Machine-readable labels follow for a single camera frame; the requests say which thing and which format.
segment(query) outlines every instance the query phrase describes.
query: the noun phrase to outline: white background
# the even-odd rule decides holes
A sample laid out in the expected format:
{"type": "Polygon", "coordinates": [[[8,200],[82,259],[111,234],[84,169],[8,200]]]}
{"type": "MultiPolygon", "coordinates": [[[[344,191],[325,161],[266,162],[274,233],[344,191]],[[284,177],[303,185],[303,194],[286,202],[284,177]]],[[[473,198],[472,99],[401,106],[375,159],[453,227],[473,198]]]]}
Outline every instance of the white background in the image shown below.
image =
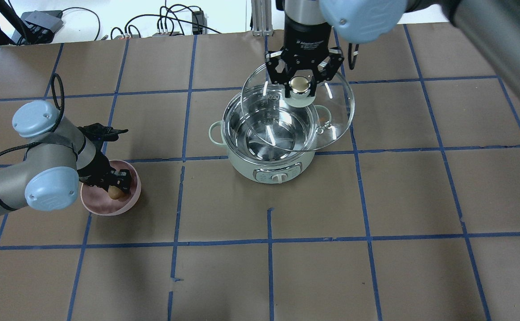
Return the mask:
{"type": "MultiPolygon", "coordinates": [[[[284,14],[276,10],[272,0],[272,27],[283,29],[284,14]]],[[[113,27],[123,29],[125,23],[134,16],[146,13],[158,14],[159,7],[164,5],[164,0],[11,0],[19,16],[23,12],[34,10],[62,10],[68,7],[85,7],[93,10],[101,20],[101,33],[99,38],[109,34],[113,27]]],[[[167,5],[185,4],[200,6],[207,16],[208,26],[222,33],[237,33],[250,30],[251,4],[250,0],[168,0],[167,5]]],[[[190,12],[179,12],[177,16],[181,20],[191,21],[190,12]]],[[[91,12],[84,10],[70,10],[64,12],[62,17],[64,26],[56,33],[54,42],[76,42],[93,40],[97,32],[97,19],[91,12]]],[[[143,37],[148,37],[157,32],[157,18],[143,17],[135,20],[132,24],[137,26],[143,37]]],[[[423,22],[447,21],[435,5],[419,12],[404,14],[399,23],[415,24],[423,22]]],[[[0,25],[8,36],[12,36],[14,28],[0,14],[0,25]]],[[[191,26],[183,24],[185,33],[190,33],[191,26]]]]}

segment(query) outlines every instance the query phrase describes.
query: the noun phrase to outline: glass lid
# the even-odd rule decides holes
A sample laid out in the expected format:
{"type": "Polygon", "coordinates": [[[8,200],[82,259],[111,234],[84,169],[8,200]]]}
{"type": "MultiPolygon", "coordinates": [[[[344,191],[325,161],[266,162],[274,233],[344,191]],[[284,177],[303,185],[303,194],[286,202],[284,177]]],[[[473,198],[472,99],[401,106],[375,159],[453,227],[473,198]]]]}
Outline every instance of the glass lid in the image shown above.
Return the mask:
{"type": "Polygon", "coordinates": [[[340,73],[317,83],[312,71],[299,70],[289,84],[274,84],[266,66],[261,65],[242,87],[240,107],[250,142],[288,152],[310,152],[347,132],[355,98],[340,73]]]}

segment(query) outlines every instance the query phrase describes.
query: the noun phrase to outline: pink bowl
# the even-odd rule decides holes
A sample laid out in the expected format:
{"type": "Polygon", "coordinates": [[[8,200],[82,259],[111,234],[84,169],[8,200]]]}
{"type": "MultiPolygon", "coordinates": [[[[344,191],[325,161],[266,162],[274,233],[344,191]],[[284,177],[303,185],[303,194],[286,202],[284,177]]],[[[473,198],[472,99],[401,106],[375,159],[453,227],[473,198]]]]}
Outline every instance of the pink bowl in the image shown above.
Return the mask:
{"type": "Polygon", "coordinates": [[[110,160],[109,164],[116,170],[129,170],[131,172],[130,193],[127,197],[111,199],[105,190],[82,184],[80,196],[83,207],[97,215],[112,216],[125,213],[137,203],[141,194],[141,181],[137,171],[130,163],[123,160],[110,160]]]}

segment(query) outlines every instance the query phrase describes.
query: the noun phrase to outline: light blue joint cap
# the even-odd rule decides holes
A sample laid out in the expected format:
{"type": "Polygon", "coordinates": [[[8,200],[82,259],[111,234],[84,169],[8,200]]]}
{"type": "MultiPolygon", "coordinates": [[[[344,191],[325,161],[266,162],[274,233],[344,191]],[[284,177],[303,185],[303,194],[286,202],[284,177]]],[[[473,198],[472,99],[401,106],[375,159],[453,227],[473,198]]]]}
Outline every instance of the light blue joint cap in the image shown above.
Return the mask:
{"type": "Polygon", "coordinates": [[[54,126],[59,113],[52,103],[34,100],[15,112],[12,127],[24,138],[38,136],[54,126]]]}
{"type": "Polygon", "coordinates": [[[70,167],[42,171],[26,185],[26,203],[38,211],[65,209],[78,198],[78,181],[77,171],[70,167]]]}
{"type": "Polygon", "coordinates": [[[320,0],[323,18],[351,43],[368,43],[395,27],[407,0],[320,0]]]}

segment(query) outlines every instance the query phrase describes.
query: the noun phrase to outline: pot control panel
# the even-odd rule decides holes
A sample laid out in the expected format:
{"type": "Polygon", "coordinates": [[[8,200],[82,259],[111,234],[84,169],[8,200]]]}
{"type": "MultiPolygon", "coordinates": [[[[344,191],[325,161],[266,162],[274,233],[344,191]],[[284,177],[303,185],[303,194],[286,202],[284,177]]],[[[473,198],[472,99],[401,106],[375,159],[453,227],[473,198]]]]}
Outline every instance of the pot control panel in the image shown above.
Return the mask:
{"type": "Polygon", "coordinates": [[[281,169],[256,169],[254,170],[254,179],[265,184],[281,184],[285,181],[295,178],[301,173],[301,162],[297,162],[291,166],[281,169]]]}

